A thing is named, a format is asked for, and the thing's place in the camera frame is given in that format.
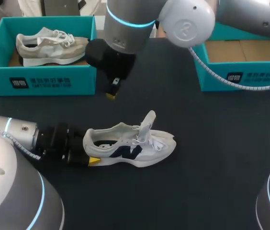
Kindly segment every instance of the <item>white cable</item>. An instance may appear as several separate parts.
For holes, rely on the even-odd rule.
[[[25,147],[23,147],[12,135],[10,135],[9,133],[0,130],[0,134],[3,135],[4,137],[10,139],[13,143],[14,146],[19,149],[20,151],[22,151],[23,153],[27,154],[28,156],[34,158],[35,160],[40,160],[40,156],[37,156],[33,153],[31,153],[29,150],[27,150]]]
[[[241,89],[241,90],[251,90],[251,91],[264,91],[264,90],[270,90],[270,85],[269,86],[261,86],[261,87],[252,87],[252,86],[245,86],[245,85],[239,85],[239,84],[235,84],[233,82],[230,82],[222,77],[220,77],[218,74],[216,74],[215,72],[213,72],[210,68],[208,68],[208,66],[206,66],[198,57],[198,55],[194,52],[194,50],[192,48],[188,48],[188,50],[190,51],[191,55],[193,56],[193,58],[199,62],[199,64],[207,71],[209,72],[213,77],[215,77],[217,80],[223,82],[224,84],[227,84],[229,86]]]

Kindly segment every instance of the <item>white sneaker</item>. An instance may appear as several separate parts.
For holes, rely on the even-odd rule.
[[[155,112],[150,111],[141,126],[119,123],[109,129],[89,129],[83,139],[84,150],[90,157],[101,158],[94,166],[118,162],[136,167],[156,164],[168,157],[177,144],[170,133],[150,130],[155,118]]]
[[[16,48],[23,58],[23,66],[41,66],[48,63],[68,65],[85,55],[88,39],[74,37],[59,30],[42,28],[37,34],[16,37]]]

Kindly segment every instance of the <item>black tablecloth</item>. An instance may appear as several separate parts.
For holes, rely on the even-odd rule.
[[[87,169],[34,166],[60,193],[66,230],[258,230],[255,202],[270,173],[270,92],[203,93],[190,54],[151,39],[115,101],[95,96],[0,98],[0,115],[41,126],[82,129],[139,125],[157,113],[154,129],[177,148],[143,169],[128,164]]]

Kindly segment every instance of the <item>shoe insole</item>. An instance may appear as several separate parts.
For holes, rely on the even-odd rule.
[[[115,144],[117,141],[116,140],[98,140],[95,141],[93,144],[95,146],[98,146],[99,148],[108,148]]]

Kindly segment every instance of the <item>beige sneaker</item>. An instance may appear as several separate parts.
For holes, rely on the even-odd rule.
[[[41,66],[47,63],[68,65],[85,55],[88,39],[74,37],[59,30],[42,28],[37,34],[16,37],[16,48],[23,58],[23,66]]]

